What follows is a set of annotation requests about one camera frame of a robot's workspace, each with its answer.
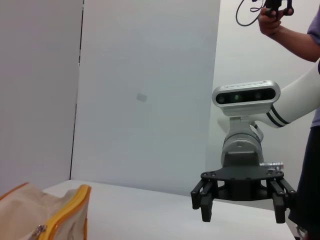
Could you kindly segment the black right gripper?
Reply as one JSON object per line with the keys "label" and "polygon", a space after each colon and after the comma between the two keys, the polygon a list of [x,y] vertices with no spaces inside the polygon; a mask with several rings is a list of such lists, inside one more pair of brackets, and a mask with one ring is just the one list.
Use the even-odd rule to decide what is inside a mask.
{"label": "black right gripper", "polygon": [[277,224],[286,222],[286,210],[296,207],[297,192],[284,179],[283,164],[254,162],[256,153],[228,153],[231,162],[218,170],[200,175],[190,192],[192,208],[201,209],[203,222],[210,222],[214,199],[259,201],[272,199]]}

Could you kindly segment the person's bare hand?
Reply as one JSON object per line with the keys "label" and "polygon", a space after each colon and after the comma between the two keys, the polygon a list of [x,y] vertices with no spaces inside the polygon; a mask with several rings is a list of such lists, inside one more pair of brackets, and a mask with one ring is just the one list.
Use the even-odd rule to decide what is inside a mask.
{"label": "person's bare hand", "polygon": [[283,11],[280,10],[276,12],[273,10],[270,12],[270,15],[267,15],[267,13],[268,9],[265,7],[260,10],[260,14],[258,16],[258,25],[260,32],[263,35],[271,37],[280,29]]}

